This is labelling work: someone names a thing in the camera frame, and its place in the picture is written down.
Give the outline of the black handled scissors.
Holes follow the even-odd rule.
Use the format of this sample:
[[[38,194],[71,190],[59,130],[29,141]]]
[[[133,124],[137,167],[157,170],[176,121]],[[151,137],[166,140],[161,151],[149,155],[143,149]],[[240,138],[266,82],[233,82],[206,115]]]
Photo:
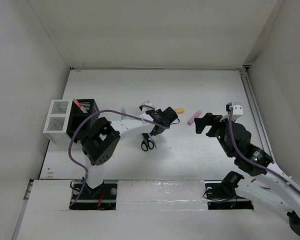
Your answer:
[[[152,141],[151,136],[148,133],[142,133],[141,136],[142,136],[141,149],[144,152],[153,150],[155,147],[155,144]]]

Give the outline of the green highlighter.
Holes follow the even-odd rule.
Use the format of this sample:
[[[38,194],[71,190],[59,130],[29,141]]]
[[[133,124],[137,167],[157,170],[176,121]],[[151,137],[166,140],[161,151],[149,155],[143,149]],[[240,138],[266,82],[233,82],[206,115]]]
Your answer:
[[[123,115],[121,116],[121,119],[122,119],[122,120],[127,119],[127,117],[125,116],[125,114],[127,113],[125,107],[122,107],[122,108],[121,108],[121,113],[123,114]]]

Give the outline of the red highlighter pen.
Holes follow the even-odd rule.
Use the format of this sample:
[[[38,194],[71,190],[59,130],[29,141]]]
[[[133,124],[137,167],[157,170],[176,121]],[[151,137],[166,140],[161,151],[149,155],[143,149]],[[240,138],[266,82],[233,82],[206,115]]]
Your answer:
[[[82,106],[82,104],[77,99],[74,98],[73,102],[83,113],[85,114],[87,113],[86,109]]]

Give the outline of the orange highlighter pen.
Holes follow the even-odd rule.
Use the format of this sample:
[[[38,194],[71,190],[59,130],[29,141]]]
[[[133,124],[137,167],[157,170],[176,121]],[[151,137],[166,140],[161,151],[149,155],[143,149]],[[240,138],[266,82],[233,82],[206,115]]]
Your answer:
[[[81,105],[81,103],[77,100],[77,99],[73,99],[73,102],[74,104],[83,112],[84,111],[84,108],[83,106]]]

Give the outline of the blue ballpoint pen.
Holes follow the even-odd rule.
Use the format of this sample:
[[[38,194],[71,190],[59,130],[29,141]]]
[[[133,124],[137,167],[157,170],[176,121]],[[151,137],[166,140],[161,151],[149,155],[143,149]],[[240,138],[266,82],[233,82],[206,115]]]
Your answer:
[[[157,148],[157,145],[156,145],[156,143],[155,143],[155,140],[154,140],[154,138],[153,138],[152,136],[150,136],[150,141],[153,143],[153,147],[154,147],[155,149],[158,149],[158,148]]]

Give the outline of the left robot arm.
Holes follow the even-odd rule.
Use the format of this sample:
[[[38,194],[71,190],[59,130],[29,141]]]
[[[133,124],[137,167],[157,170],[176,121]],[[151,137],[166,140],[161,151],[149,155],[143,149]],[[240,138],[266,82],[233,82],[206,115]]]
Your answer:
[[[123,115],[125,119],[115,121],[106,117],[98,118],[80,139],[87,168],[84,192],[90,198],[97,198],[101,194],[103,165],[110,160],[119,141],[141,135],[141,144],[148,146],[151,137],[162,134],[178,119],[171,107],[165,110],[148,108],[137,116]]]

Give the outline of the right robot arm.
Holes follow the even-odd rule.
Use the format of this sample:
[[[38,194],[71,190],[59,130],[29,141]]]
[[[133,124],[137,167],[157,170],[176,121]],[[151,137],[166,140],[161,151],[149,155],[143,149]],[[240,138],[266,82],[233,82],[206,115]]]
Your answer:
[[[249,175],[230,171],[221,182],[207,183],[204,196],[212,204],[234,198],[250,200],[277,215],[300,237],[300,187],[288,179],[270,155],[251,143],[251,133],[231,117],[212,113],[195,118],[194,123],[197,134],[209,126],[206,136],[216,138],[225,154]]]

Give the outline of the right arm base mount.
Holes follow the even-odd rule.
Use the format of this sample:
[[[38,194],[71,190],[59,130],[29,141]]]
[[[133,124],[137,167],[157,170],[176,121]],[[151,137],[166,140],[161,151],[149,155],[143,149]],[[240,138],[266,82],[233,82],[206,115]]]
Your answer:
[[[208,210],[254,210],[251,200],[235,192],[239,181],[243,179],[241,174],[231,171],[223,180],[205,181],[202,197],[207,200]]]

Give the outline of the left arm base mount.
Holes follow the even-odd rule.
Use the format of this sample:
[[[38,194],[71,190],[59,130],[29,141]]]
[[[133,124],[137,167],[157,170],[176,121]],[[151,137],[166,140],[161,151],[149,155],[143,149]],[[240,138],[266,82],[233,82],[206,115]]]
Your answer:
[[[92,189],[84,186],[81,194],[83,180],[70,182],[71,199],[69,209],[74,211],[114,211],[117,205],[118,181],[106,180],[98,187]]]

